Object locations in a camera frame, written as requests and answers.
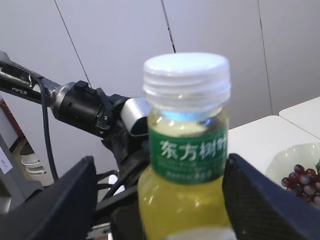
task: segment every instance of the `bottle neck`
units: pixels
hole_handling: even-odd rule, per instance
[[[205,121],[209,118],[217,116],[223,107],[219,106],[210,111],[204,112],[190,112],[190,111],[167,111],[163,109],[153,108],[158,114],[168,120],[178,121],[178,122],[194,122],[194,121]]]

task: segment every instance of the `bottle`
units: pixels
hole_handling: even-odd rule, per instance
[[[200,231],[214,233],[211,239],[216,240],[232,232],[222,192],[229,126],[224,107],[231,90],[228,60],[198,52],[151,58],[144,64],[143,89],[152,107],[151,164],[138,182],[147,239],[187,239],[189,232]]]

